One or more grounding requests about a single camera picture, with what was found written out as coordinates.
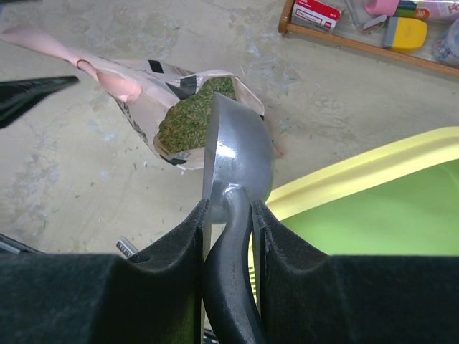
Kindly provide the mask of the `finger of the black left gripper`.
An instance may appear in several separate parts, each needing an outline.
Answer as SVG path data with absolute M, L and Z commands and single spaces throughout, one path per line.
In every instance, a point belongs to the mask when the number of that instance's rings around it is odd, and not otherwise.
M 14 123 L 46 97 L 78 82 L 74 75 L 1 82 L 1 128 Z

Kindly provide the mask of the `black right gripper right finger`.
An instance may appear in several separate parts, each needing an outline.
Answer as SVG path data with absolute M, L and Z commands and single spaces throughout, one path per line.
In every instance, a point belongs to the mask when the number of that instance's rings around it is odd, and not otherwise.
M 458 259 L 328 255 L 252 204 L 269 343 L 456 343 Z

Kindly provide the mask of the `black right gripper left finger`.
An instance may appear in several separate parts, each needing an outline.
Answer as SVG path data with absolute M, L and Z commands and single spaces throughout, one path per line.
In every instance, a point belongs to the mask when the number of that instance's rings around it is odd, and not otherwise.
M 200 201 L 127 259 L 117 254 L 1 253 L 3 343 L 200 343 Z

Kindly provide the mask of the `white bag sealing clip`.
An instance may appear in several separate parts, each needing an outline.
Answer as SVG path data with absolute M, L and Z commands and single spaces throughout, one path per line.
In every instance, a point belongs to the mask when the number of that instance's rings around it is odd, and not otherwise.
M 132 257 L 138 250 L 128 241 L 127 238 L 121 237 L 116 242 L 116 248 L 126 257 Z

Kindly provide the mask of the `pink cat litter bag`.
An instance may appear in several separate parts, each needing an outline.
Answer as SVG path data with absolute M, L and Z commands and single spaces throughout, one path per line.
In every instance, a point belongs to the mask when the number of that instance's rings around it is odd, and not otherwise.
M 114 60 L 67 47 L 35 27 L 4 30 L 1 40 L 38 53 L 63 59 L 89 74 L 117 102 L 128 122 L 153 153 L 182 170 L 204 165 L 204 146 L 176 153 L 158 136 L 170 108 L 198 93 L 210 81 L 227 77 L 238 102 L 265 115 L 261 100 L 236 75 L 224 70 L 191 72 L 158 60 Z

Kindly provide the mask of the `silver metal scoop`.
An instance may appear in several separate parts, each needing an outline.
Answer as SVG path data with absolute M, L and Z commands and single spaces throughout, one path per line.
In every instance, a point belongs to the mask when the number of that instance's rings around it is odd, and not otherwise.
M 224 224 L 204 262 L 202 297 L 220 343 L 266 343 L 250 284 L 248 247 L 253 201 L 266 201 L 275 154 L 254 110 L 214 93 L 204 154 L 202 197 L 209 225 Z

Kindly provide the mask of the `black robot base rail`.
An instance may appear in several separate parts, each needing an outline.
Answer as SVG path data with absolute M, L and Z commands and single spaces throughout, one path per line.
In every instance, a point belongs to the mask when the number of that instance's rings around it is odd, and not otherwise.
M 0 234 L 0 251 L 1 253 L 21 254 L 21 253 L 36 253 L 41 254 L 42 252 L 34 249 L 33 247 L 27 246 L 15 239 Z

